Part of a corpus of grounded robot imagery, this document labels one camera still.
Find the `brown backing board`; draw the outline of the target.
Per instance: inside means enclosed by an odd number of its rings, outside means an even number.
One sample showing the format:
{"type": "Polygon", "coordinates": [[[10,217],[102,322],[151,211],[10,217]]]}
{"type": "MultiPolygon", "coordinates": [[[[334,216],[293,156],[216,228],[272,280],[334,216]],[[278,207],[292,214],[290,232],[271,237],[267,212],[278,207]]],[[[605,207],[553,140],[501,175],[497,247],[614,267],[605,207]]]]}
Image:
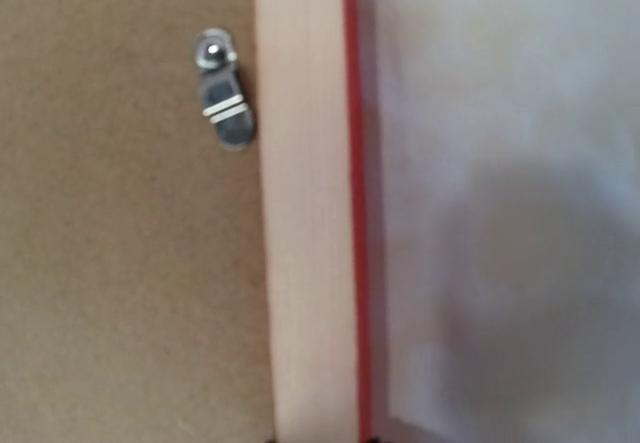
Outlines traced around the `brown backing board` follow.
{"type": "Polygon", "coordinates": [[[259,153],[202,117],[253,0],[1,0],[1,438],[272,434],[259,153]]]}

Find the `red wooden picture frame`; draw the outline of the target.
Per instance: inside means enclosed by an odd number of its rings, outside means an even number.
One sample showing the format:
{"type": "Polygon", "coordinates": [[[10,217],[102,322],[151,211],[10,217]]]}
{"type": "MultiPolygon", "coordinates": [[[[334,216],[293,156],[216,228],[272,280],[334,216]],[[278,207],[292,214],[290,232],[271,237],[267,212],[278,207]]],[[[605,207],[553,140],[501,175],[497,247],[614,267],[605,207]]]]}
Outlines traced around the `red wooden picture frame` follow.
{"type": "Polygon", "coordinates": [[[373,442],[357,0],[255,0],[278,442],[373,442]]]}

